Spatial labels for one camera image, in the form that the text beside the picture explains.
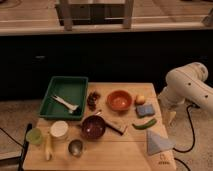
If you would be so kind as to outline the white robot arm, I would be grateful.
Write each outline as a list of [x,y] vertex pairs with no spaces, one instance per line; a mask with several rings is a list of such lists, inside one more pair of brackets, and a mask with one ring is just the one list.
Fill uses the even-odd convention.
[[176,116],[175,108],[185,100],[213,114],[213,88],[205,84],[207,78],[208,69],[200,62],[174,68],[166,74],[166,86],[158,95],[165,125],[172,122]]

